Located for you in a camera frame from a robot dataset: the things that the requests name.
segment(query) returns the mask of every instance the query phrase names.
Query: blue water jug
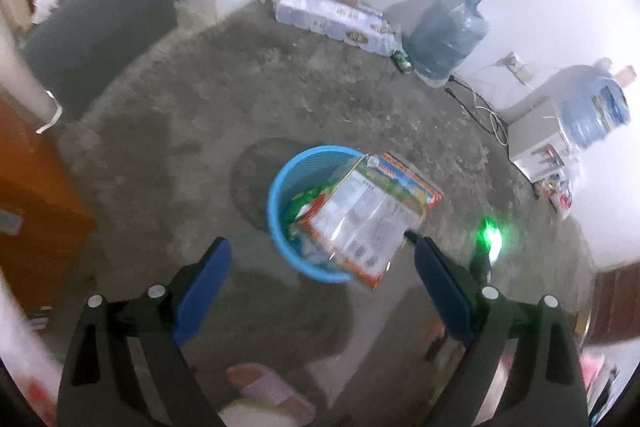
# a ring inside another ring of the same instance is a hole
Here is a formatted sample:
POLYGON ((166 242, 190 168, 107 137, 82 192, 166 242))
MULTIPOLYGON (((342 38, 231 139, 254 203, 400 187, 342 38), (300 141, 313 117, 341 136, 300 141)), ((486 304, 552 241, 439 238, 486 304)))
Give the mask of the blue water jug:
POLYGON ((587 149, 616 127, 627 125, 631 116, 620 86, 603 75, 564 94, 560 119, 572 144, 587 149))
POLYGON ((402 33, 402 47, 428 85, 443 86, 489 31, 480 1, 429 0, 415 29, 402 33))

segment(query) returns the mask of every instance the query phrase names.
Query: electrical cable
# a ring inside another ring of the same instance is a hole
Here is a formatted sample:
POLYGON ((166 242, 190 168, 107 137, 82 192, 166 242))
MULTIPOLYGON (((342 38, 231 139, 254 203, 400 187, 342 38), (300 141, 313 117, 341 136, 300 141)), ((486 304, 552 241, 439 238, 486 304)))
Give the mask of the electrical cable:
POLYGON ((493 134, 495 136, 495 139, 498 140, 498 143, 500 145, 502 145, 503 147, 507 147, 507 145, 509 144, 509 135, 507 133, 507 123, 500 117, 499 114, 497 114, 493 109, 490 108, 489 104, 487 103, 487 101, 482 98, 482 96, 478 95, 471 87, 467 86, 466 84, 463 84, 462 82, 460 82, 458 79, 456 79, 455 76, 451 75, 449 77, 449 82, 453 82, 455 84, 458 84, 459 86, 464 87, 466 90, 471 91, 471 93, 474 96, 474 109, 478 110, 478 109, 482 109, 485 110, 489 113, 489 122, 491 123, 491 129, 488 129, 487 127, 485 127, 476 117, 476 115, 474 115, 468 107, 466 107, 466 105, 453 93, 452 90, 450 90, 448 87, 447 89, 445 89, 445 92, 453 97, 453 99, 455 99, 469 114, 469 116, 471 118, 473 118, 476 123, 487 133, 489 134, 493 134), (486 104, 487 107, 484 107, 482 105, 478 105, 476 102, 476 99, 480 98, 480 100, 482 100, 482 102, 484 102, 486 104))

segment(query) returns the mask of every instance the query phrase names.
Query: plastic wrap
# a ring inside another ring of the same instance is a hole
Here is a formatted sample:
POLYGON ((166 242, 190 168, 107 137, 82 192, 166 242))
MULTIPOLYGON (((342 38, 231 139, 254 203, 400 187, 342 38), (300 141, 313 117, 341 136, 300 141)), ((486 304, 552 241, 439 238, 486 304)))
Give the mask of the plastic wrap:
POLYGON ((384 57, 399 49, 396 36, 381 16, 335 0, 280 0, 276 20, 384 57))
POLYGON ((363 156, 292 224, 302 254, 332 261, 375 287, 441 191, 401 156, 363 156))
POLYGON ((488 33, 489 25, 478 12, 480 1, 409 0, 385 12, 401 27, 404 51, 429 86, 443 86, 488 33))

